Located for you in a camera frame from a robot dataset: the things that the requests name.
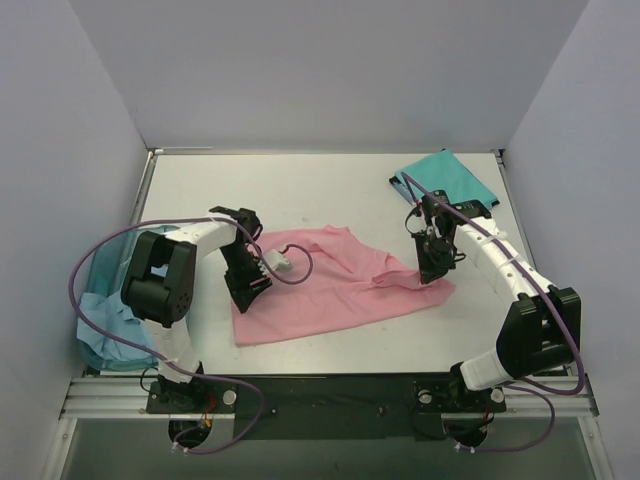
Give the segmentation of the pink t shirt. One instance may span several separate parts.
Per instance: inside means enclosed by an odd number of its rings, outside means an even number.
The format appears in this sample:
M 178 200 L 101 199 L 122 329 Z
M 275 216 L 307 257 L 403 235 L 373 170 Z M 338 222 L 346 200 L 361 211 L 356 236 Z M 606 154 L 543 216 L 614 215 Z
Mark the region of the pink t shirt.
M 234 341 L 252 346 L 355 328 L 444 304 L 455 291 L 445 279 L 425 285 L 418 271 L 392 254 L 361 243 L 346 227 L 271 232 L 257 241 L 263 252 L 288 244 L 304 248 L 286 253 L 287 279 L 308 271 L 299 285 L 274 281 L 245 313 L 231 306 Z

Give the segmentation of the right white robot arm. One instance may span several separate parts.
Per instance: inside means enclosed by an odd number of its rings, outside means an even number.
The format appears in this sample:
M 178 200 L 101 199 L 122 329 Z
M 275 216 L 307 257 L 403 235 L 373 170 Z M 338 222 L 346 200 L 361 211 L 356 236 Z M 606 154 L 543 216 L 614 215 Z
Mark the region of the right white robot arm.
M 418 200 L 412 212 L 425 223 L 411 235 L 421 283 L 430 285 L 468 260 L 508 308 L 494 347 L 452 367 L 446 385 L 451 405 L 469 409 L 482 391 L 577 363 L 579 295 L 540 275 L 480 201 L 451 204 L 445 192 L 436 191 Z

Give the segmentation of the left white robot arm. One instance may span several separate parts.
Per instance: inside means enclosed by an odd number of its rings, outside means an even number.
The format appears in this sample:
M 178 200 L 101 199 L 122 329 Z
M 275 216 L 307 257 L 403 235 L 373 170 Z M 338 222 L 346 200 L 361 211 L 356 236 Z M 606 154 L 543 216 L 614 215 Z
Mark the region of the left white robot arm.
M 260 230 L 255 211 L 214 207 L 203 221 L 189 221 L 167 233 L 146 231 L 136 240 L 121 300 L 143 321 L 152 347 L 163 357 L 160 386 L 184 412 L 199 409 L 206 397 L 205 386 L 193 376 L 203 367 L 187 326 L 197 264 L 219 251 L 227 265 L 224 281 L 231 299 L 246 312 L 272 285 L 266 268 L 248 248 L 246 235 Z

